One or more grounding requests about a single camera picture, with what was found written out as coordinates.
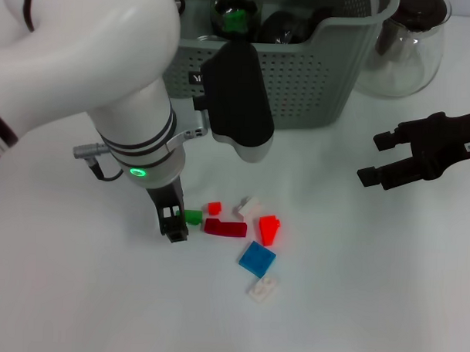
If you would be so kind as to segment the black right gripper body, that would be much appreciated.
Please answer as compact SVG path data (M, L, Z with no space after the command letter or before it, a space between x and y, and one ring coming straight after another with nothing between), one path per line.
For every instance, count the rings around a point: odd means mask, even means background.
M417 120L411 150L425 181L435 180L452 165L470 160L470 114L448 117L439 112Z

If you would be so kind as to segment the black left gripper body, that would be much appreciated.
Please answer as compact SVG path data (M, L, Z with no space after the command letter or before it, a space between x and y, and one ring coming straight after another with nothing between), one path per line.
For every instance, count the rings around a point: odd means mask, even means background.
M179 176L162 188L148 188L147 193L158 213L163 213L166 208L170 208L171 212L173 212L173 208L180 212L184 211L184 193Z

